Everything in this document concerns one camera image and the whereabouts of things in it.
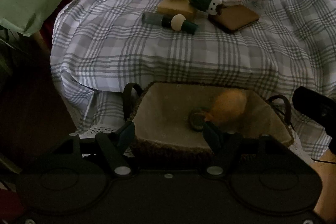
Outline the cream wooden egg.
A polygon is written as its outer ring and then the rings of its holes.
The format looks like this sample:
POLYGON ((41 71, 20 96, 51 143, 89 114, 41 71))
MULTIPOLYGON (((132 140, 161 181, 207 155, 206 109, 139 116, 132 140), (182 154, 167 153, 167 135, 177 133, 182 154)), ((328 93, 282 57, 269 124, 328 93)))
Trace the cream wooden egg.
POLYGON ((183 14, 177 14, 173 16, 173 18, 171 19, 171 28, 175 31, 181 31, 182 25, 185 20, 186 18, 183 14))

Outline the dark green marker pen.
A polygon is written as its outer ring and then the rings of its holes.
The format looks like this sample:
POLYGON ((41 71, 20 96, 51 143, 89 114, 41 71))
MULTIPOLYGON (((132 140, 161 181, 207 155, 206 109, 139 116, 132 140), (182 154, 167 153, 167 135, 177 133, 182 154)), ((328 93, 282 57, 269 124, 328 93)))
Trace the dark green marker pen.
POLYGON ((144 12, 141 20, 143 23, 161 26, 162 28, 172 29, 171 16, 157 14, 153 12, 144 12))

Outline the orange yellow plush toy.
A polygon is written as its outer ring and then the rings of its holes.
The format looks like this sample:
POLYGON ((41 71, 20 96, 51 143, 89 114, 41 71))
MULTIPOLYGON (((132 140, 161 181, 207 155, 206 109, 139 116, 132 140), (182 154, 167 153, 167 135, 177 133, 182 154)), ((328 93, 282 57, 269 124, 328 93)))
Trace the orange yellow plush toy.
POLYGON ((226 89, 214 99, 209 108, 210 122, 229 134, 237 133, 247 101, 248 94, 245 90, 226 89))

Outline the brown leather wallet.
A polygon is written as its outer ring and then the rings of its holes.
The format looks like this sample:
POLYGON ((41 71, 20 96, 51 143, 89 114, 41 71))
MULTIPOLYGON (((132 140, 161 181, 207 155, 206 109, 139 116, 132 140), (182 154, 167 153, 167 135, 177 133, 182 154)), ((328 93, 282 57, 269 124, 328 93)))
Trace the brown leather wallet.
POLYGON ((256 12, 243 5, 222 7, 218 14, 208 16, 210 23, 227 34, 234 34, 259 19, 256 12))

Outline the woven basket with fabric liner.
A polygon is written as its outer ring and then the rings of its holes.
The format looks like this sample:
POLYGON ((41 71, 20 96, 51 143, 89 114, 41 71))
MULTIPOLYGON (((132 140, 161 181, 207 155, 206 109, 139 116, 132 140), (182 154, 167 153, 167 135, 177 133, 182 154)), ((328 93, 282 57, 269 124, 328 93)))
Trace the woven basket with fabric liner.
POLYGON ((153 82, 146 89, 128 83, 122 102, 125 119, 135 126, 135 150, 208 153, 202 136, 207 129, 249 139, 266 134, 286 147, 294 143, 291 105, 284 96, 264 100, 249 89, 153 82), (279 98, 284 112, 272 105, 279 98))

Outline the tan cardboard box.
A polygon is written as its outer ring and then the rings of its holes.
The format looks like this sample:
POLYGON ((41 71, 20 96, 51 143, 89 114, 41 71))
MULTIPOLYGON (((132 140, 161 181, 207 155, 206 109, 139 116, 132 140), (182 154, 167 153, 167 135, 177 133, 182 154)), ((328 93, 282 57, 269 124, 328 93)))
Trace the tan cardboard box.
POLYGON ((197 13, 196 9, 190 5, 189 0, 162 0, 157 6, 157 12, 169 16, 182 14, 191 22, 194 21, 197 13))

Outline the dark green cylinder tube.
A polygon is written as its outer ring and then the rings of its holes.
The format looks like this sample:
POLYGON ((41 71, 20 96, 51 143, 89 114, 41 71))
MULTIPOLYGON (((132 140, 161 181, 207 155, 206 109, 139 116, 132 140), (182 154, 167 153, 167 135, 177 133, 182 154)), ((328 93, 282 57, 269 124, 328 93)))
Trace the dark green cylinder tube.
POLYGON ((191 34, 191 35, 194 35, 197 29, 198 29, 198 25, 188 20, 185 20, 181 26, 181 30, 183 32, 187 34, 191 34))

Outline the green tape roll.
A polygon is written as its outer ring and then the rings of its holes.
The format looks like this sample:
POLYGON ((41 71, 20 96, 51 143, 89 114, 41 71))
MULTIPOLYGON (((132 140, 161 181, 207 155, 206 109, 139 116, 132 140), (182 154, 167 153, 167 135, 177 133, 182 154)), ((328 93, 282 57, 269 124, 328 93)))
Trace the green tape roll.
POLYGON ((203 107, 193 109, 187 119, 190 130, 194 132, 202 132, 205 124, 210 121, 209 109, 203 107))

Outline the grey white plaid cloth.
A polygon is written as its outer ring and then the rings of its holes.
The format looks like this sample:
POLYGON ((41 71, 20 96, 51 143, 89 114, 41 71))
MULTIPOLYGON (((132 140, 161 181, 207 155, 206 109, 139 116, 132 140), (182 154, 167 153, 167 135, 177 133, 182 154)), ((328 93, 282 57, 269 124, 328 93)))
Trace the grey white plaid cloth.
POLYGON ((269 0, 257 23, 233 35, 202 13, 194 35, 143 24, 159 2, 73 0, 58 14, 51 73, 82 137, 122 126, 128 83, 232 85, 264 98, 304 86, 335 98, 335 0, 269 0))

